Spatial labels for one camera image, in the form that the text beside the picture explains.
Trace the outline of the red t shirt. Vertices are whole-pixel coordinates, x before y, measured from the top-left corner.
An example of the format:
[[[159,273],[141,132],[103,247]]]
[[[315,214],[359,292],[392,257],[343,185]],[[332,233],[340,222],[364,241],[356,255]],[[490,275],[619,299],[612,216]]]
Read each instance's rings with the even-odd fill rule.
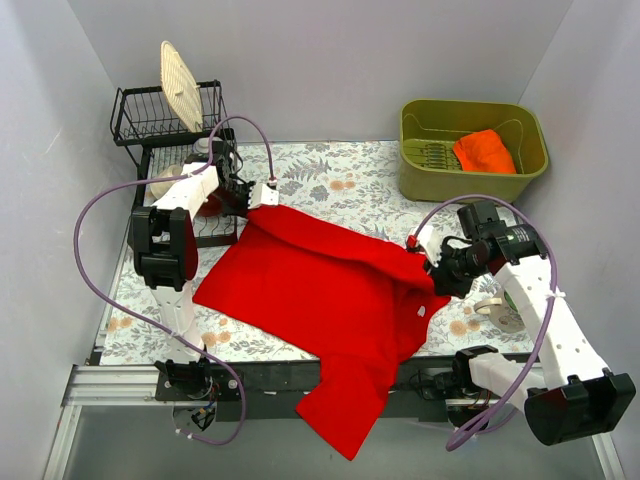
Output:
[[[194,302],[314,356],[319,384],[297,413],[353,459],[383,412],[400,364],[447,304],[420,255],[286,206],[248,215]]]

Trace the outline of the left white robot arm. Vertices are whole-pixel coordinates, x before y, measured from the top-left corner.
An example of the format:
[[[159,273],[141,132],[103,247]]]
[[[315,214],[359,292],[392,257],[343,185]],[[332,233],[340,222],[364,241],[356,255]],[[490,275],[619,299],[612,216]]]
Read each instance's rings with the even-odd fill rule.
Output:
[[[215,216],[246,216],[254,187],[252,181],[239,178],[231,141],[216,137],[208,142],[207,151],[211,166],[198,153],[171,167],[151,184],[163,187],[165,193],[131,215],[134,268],[159,306],[160,325],[170,334],[171,353],[155,367],[170,387],[193,400],[212,395],[217,386],[211,362],[202,353],[192,301],[192,280],[199,265],[193,223],[202,209]]]

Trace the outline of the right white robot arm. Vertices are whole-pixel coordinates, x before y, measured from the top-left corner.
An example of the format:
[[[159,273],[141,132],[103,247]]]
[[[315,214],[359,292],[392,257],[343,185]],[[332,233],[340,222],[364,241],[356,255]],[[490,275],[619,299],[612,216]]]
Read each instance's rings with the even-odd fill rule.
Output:
[[[523,366],[495,348],[456,353],[452,383],[464,397],[483,390],[497,402],[460,426],[446,449],[496,430],[493,417],[507,404],[521,412],[535,438],[551,446],[609,433],[636,395],[632,378],[613,372],[582,332],[558,286],[554,252],[530,220],[508,202],[483,194],[457,197],[463,235],[451,246],[426,220],[406,247],[425,257],[439,295],[464,298],[474,280],[492,275],[534,342]]]

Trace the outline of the red bowl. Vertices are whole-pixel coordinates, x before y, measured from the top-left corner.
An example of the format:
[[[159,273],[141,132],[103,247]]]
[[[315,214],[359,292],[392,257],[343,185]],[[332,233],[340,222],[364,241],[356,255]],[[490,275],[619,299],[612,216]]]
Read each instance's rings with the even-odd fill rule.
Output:
[[[211,194],[198,210],[201,217],[215,217],[223,212],[223,203],[215,195]]]

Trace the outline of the blue white ceramic bowl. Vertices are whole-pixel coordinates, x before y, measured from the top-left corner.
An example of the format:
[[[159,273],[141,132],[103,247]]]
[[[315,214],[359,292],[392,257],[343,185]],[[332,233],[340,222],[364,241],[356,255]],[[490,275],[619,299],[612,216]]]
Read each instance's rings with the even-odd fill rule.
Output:
[[[199,138],[193,145],[193,151],[199,155],[208,155],[210,152],[209,138]]]

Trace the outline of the green inside mug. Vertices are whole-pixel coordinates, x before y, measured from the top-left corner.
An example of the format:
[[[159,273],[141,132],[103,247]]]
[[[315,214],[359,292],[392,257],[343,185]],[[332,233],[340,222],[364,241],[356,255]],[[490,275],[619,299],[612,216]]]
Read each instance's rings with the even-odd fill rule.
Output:
[[[493,297],[474,305],[474,312],[486,316],[501,331],[515,334],[525,330],[524,321],[509,294],[500,289]]]

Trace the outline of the cream ceramic cup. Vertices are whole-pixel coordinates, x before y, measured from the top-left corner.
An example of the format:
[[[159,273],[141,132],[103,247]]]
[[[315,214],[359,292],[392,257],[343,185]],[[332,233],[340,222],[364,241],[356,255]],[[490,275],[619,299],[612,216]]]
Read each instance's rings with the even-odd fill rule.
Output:
[[[154,199],[158,200],[162,198],[168,190],[176,183],[173,177],[182,175],[182,166],[178,164],[172,164],[161,171],[156,179],[159,182],[152,182],[148,185],[151,195]]]

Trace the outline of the floral table mat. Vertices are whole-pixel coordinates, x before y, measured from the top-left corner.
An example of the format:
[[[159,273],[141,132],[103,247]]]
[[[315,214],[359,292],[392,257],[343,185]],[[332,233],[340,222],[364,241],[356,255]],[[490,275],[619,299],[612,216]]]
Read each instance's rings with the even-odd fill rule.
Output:
[[[411,228],[437,203],[407,200],[397,188],[399,152],[397,142],[284,143],[272,147],[281,203],[305,213],[404,246]],[[268,175],[266,153],[261,144],[239,146],[243,160],[240,176],[264,180]],[[154,149],[143,172],[152,178],[187,158],[192,147]],[[444,236],[462,237],[456,210],[448,206],[430,220]],[[233,219],[196,220],[196,233],[231,233]],[[159,310],[151,293],[133,267],[127,248],[120,260],[115,291],[119,304],[158,320]],[[476,345],[492,345],[503,354],[528,353],[533,342],[526,330],[509,332],[494,326],[474,305],[493,296],[498,284],[490,276],[474,282],[464,300],[453,299],[431,320],[426,343],[417,356],[453,355]],[[169,352],[168,337],[160,330],[119,310],[111,310],[96,341],[101,366],[150,365]],[[195,307],[201,338],[215,356],[225,362],[311,360],[313,355],[224,314]]]

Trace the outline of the cream woven plate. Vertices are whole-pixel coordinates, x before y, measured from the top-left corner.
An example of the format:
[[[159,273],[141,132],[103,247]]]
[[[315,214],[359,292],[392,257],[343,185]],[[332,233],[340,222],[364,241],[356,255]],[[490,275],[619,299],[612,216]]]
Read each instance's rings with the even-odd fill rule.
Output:
[[[160,78],[171,110],[189,132],[202,132],[204,122],[200,87],[169,41],[163,41],[160,46]]]

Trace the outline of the orange t shirt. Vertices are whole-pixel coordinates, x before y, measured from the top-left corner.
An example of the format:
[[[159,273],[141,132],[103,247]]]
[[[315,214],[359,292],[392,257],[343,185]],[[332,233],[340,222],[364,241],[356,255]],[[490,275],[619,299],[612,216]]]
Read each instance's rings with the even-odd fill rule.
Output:
[[[454,143],[453,152],[465,172],[516,174],[512,156],[494,130],[461,137]]]

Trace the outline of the green plastic bin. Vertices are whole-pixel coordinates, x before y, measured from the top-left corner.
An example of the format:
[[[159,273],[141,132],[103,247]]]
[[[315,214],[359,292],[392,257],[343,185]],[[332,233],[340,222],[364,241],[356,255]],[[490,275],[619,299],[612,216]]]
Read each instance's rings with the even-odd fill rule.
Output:
[[[399,151],[399,190],[419,201],[512,202],[549,163],[537,118],[506,103],[413,100],[400,113]]]

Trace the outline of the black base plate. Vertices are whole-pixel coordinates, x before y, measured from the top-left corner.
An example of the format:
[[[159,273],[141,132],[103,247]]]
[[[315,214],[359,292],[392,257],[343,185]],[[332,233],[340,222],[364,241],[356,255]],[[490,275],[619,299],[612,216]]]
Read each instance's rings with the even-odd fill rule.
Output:
[[[452,364],[451,356],[414,357],[402,363],[381,416],[420,422],[451,420],[459,426],[497,402],[495,394],[456,386]],[[293,419],[296,405],[320,381],[318,360],[235,362],[231,367],[239,381],[206,359],[186,364],[156,361],[154,367],[159,372],[156,401],[191,408],[213,402],[213,416],[219,422],[240,419],[241,391],[248,420]]]

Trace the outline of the aluminium rail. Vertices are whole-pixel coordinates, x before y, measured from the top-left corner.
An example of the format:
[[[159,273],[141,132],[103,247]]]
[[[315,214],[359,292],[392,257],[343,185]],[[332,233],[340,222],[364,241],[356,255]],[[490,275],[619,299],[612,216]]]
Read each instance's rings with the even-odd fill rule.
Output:
[[[233,368],[226,369],[236,381],[240,378]],[[508,359],[498,354],[486,354],[471,363],[468,374],[453,373],[453,382],[471,392],[487,389],[498,397],[506,394],[514,384],[516,377],[523,373],[524,367],[515,359]],[[65,393],[67,404],[83,405],[116,405],[140,402],[158,402],[155,400],[159,372],[154,366],[139,367],[93,367],[81,366],[73,370]],[[347,403],[363,404],[368,400],[382,398],[375,382],[365,374],[352,368],[341,369],[335,374],[321,370],[319,384],[306,395],[313,394],[321,400],[342,405]],[[240,392],[241,399],[246,398]]]

